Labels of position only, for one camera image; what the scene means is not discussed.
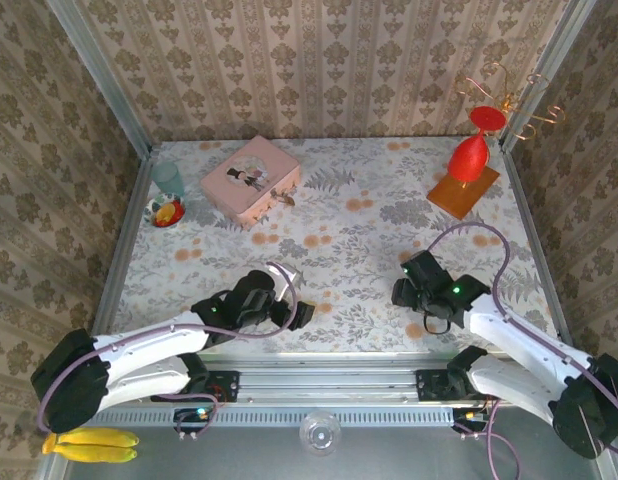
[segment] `wooden base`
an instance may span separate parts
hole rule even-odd
[[[478,180],[465,184],[463,188],[462,183],[447,174],[429,192],[427,199],[462,220],[499,176],[493,168],[485,167]]]

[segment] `wall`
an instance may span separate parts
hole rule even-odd
[[[138,162],[43,0],[0,0],[0,479],[31,478],[29,376],[89,326]]]
[[[597,5],[538,113],[566,123],[514,159],[577,344],[618,358],[618,0]]]
[[[475,133],[456,77],[536,65],[566,0],[78,0],[154,143]],[[495,85],[500,77],[492,77]]]

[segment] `pink box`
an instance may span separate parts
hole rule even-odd
[[[257,136],[200,180],[212,205],[249,229],[300,183],[300,164]]]

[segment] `table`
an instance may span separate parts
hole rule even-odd
[[[233,340],[213,353],[437,353],[467,345],[499,350],[453,327],[430,335],[422,315],[391,305],[401,260],[426,248],[453,217],[426,200],[445,172],[459,137],[275,140],[301,164],[295,207],[279,205],[250,231],[241,231],[205,199],[199,180],[245,141],[167,142],[157,163],[176,162],[185,182],[186,213],[177,227],[141,223],[110,331],[166,320],[213,293],[231,288],[251,269],[273,260],[301,273],[300,298],[316,306],[304,329],[267,340]],[[555,336],[504,159],[491,149],[501,176],[465,220],[502,231],[512,261],[502,279],[505,303]],[[157,194],[155,185],[147,199]],[[452,233],[434,250],[455,277],[470,273],[490,284],[503,246],[489,231]],[[264,322],[250,331],[275,328]]]

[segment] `metal table surface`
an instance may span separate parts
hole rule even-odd
[[[120,465],[72,464],[67,480],[485,480],[491,474],[483,440],[461,440],[449,428],[344,428],[328,457],[302,449],[298,428],[214,428],[197,441],[179,441],[171,428],[136,428],[138,457]],[[495,431],[510,440],[522,479],[597,480],[595,462],[579,457],[541,420],[518,409],[498,413]],[[494,444],[500,478],[515,464]]]

